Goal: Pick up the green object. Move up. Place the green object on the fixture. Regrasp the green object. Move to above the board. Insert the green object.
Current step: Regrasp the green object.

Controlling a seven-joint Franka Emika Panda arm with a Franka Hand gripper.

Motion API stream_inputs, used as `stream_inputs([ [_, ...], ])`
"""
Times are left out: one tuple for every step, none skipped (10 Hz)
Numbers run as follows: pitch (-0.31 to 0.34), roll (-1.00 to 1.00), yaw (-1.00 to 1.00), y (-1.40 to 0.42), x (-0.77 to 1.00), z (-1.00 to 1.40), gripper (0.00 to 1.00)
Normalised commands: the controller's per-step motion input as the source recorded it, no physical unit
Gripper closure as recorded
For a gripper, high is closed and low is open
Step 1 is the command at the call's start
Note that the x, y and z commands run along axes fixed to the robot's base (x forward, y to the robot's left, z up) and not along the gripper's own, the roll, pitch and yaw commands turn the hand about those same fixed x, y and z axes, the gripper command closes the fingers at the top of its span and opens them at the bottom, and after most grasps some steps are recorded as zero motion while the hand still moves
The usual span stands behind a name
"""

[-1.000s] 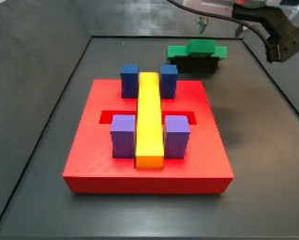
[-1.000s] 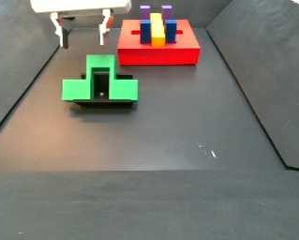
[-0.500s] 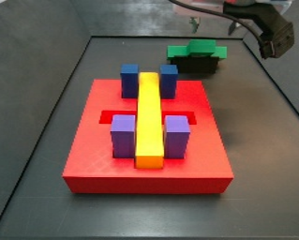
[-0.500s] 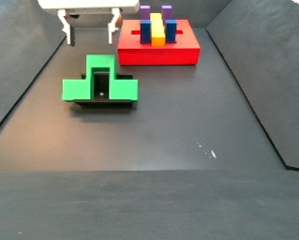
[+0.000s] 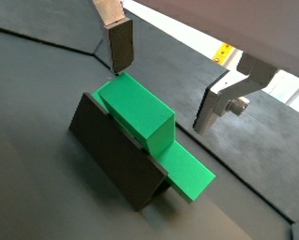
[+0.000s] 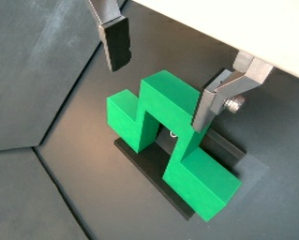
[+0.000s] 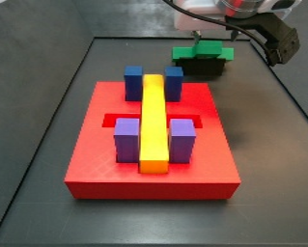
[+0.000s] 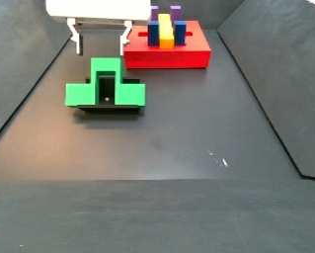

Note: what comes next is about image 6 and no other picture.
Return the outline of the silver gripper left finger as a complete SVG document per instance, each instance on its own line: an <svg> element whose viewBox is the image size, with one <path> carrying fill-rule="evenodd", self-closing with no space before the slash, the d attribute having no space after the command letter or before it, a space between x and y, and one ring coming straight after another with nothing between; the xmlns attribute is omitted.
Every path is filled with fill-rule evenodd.
<svg viewBox="0 0 299 240"><path fill-rule="evenodd" d="M130 20L122 15L116 0L87 0L97 21L97 32L111 71L119 70L131 60Z"/></svg>

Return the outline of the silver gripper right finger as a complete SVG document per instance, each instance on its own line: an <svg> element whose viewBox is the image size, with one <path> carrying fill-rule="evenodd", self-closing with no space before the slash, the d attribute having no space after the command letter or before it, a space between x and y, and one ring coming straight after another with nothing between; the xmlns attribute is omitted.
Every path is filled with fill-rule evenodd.
<svg viewBox="0 0 299 240"><path fill-rule="evenodd" d="M223 69L204 86L191 120L196 132L203 130L224 109L232 113L239 110L244 103L240 94L263 84L272 65L248 53L239 52L232 69Z"/></svg>

